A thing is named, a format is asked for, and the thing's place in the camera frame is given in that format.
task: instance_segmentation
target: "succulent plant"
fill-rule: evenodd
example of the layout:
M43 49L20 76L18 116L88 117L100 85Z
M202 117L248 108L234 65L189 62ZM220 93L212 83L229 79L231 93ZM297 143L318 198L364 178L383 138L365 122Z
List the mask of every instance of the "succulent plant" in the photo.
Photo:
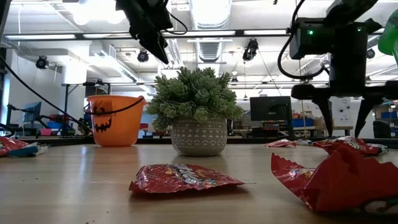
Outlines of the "succulent plant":
M229 73L216 78L212 68L190 71L181 67L177 78L156 77L157 95L148 103L147 113L157 114L153 126L165 130L181 116L198 122L221 116L238 119L243 109L236 106L236 94L228 89Z

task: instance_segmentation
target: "ceiling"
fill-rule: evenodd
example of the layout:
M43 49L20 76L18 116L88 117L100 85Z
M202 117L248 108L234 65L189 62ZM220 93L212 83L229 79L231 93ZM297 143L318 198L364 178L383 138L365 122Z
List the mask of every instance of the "ceiling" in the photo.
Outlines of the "ceiling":
M184 22L188 29L193 29L190 12L187 10L187 0L173 0L171 2L171 13ZM333 1L329 0L307 0L300 9L298 16L300 17L324 17L326 9ZM279 0L275 6L272 4L273 0L233 0L231 8L231 18L229 21L229 29L285 29L290 25L292 13L295 9L295 0ZM373 18L375 21L385 25L388 17L398 9L398 1L379 0L379 2L362 17L359 21ZM183 27L176 23L174 25L176 30L182 30ZM89 21L83 26L79 26L73 20L73 14L70 12L68 5L62 4L61 0L56 1L18 1L13 0L5 34L32 34L32 33L76 33L76 32L126 32L129 29L129 23L124 19L119 24L110 24L103 19L95 19ZM260 53L254 57L254 60L243 63L242 54L249 38L239 37L232 38L232 42L224 43L223 53L218 62L220 63L220 72L237 71L238 80L240 82L260 82L260 81L290 81L289 78L283 76L276 65L277 56L285 44L286 37L260 37L257 38L259 43ZM67 49L79 57L83 58L89 65L89 78L102 78L112 82L126 82L122 75L113 67L103 63L100 58L93 54L81 55L79 53L80 47L91 46L92 42L88 41L51 41L51 42L21 42L21 49L29 47L30 49ZM96 42L97 45L102 46L105 52L109 52L109 46L113 46L117 52L117 59L121 61L124 66L130 70L140 82L151 82L156 75L160 73L160 69L167 67L153 56L149 55L149 61L139 63L137 60L137 53L141 46L135 40L101 40ZM197 66L198 57L195 52L194 44L188 43L187 39L177 39L177 47L181 56L182 62L185 66L193 69ZM396 65L395 60L391 56L383 55L373 47L376 56L368 60L367 74L372 75L372 80L389 80L398 78L398 70L394 69ZM285 57L283 60L283 67L289 73L300 74L309 70L316 70L319 68L320 60L314 55L306 56L298 60L290 60ZM325 81L328 80L327 74L321 74L314 80ZM256 96L259 93L259 88L267 87L262 94L268 95L290 95L291 85L278 85L279 91L275 85L269 86L230 86L231 88L246 88L247 90L235 90L238 98L247 96ZM119 87L120 91L142 91L136 87Z

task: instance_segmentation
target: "jack-o'-lantern face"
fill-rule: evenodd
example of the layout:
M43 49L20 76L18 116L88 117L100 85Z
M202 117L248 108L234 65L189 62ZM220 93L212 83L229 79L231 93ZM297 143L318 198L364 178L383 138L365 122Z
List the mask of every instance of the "jack-o'-lantern face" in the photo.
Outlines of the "jack-o'-lantern face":
M113 111L112 101L109 100L101 100L94 102L93 112L94 113L105 113ZM112 126L112 115L113 114L105 114L105 115L94 115L95 119L93 120L93 127L95 131L105 132Z

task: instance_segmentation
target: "green object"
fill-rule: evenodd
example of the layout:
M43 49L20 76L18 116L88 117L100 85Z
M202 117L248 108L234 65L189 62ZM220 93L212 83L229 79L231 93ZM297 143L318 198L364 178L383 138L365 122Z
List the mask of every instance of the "green object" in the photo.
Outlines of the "green object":
M386 55L393 55L398 64L398 10L396 10L386 24L379 39L379 50Z
M148 114L157 114L154 128L165 130L182 116L201 123L219 116L242 117L243 109L236 106L236 94L228 89L229 81L229 73L216 78L212 68L190 71L181 67L177 78L156 77L157 95L147 107Z

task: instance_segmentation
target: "computer monitor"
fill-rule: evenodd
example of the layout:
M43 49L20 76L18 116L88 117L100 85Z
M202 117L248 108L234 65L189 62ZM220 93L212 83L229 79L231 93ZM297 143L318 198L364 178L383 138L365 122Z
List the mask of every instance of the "computer monitor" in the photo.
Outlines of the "computer monitor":
M252 121L292 120L292 102L289 96L250 97Z
M25 105L25 110L28 112L24 113L24 122L33 122L37 117L40 116L40 109L42 107L42 102L29 103Z

